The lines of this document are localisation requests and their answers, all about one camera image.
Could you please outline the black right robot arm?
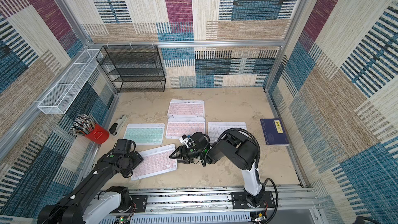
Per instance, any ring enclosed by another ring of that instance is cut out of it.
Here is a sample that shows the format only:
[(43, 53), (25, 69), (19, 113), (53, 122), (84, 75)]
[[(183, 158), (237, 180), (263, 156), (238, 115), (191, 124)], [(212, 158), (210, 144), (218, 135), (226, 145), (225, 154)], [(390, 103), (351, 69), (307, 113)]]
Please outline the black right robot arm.
[(259, 160), (261, 157), (260, 145), (256, 138), (242, 128), (230, 128), (213, 143), (209, 135), (196, 132), (192, 135), (183, 135), (180, 138), (182, 145), (175, 149), (169, 156), (178, 163), (192, 164), (200, 162), (202, 167), (208, 164), (216, 164), (226, 157), (242, 172), (244, 189), (242, 192), (231, 194), (232, 201), (236, 202), (236, 208), (277, 208), (278, 196), (265, 190), (265, 185), (271, 182), (277, 193), (275, 183), (267, 178), (260, 181)]

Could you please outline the pink key keyboard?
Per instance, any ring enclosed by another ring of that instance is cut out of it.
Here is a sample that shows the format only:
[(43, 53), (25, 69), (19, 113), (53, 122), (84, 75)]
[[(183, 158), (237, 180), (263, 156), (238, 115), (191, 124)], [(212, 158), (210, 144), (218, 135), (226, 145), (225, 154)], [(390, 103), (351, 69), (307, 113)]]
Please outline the pink key keyboard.
[(175, 144), (169, 144), (154, 149), (140, 151), (139, 154), (144, 160), (133, 170), (131, 180), (135, 181), (176, 171), (178, 169), (177, 160), (169, 158), (175, 149)]
[(196, 132), (205, 132), (204, 118), (170, 118), (167, 122), (165, 137), (167, 139), (179, 139)]
[(171, 100), (167, 116), (204, 118), (205, 102), (200, 100)]

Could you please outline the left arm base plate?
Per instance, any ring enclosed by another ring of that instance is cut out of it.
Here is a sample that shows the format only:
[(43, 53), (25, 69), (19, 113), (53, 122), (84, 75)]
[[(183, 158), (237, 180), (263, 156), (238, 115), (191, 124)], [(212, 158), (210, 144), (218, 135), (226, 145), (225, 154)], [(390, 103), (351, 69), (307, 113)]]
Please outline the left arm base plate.
[(147, 207), (147, 195), (130, 195), (130, 199), (127, 200), (122, 197), (121, 205), (114, 209), (112, 214), (128, 214), (128, 213), (143, 213)]

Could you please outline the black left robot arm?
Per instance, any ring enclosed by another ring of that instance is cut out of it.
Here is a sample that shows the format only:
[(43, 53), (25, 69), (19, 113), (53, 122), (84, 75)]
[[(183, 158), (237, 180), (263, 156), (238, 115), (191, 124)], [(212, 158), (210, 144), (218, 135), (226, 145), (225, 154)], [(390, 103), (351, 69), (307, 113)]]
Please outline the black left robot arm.
[(55, 205), (46, 205), (38, 216), (39, 224), (86, 224), (84, 211), (96, 194), (116, 174), (124, 178), (143, 162), (134, 141), (118, 139), (115, 147), (102, 155), (90, 174), (70, 194)]

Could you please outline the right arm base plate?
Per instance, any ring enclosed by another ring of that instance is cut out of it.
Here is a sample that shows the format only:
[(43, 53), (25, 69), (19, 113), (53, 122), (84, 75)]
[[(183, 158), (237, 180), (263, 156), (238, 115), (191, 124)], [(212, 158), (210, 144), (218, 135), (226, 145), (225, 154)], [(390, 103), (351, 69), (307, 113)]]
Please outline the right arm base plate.
[(245, 191), (232, 192), (228, 199), (231, 200), (233, 209), (246, 208), (274, 208), (276, 198), (271, 191), (262, 191), (257, 196), (252, 196)]

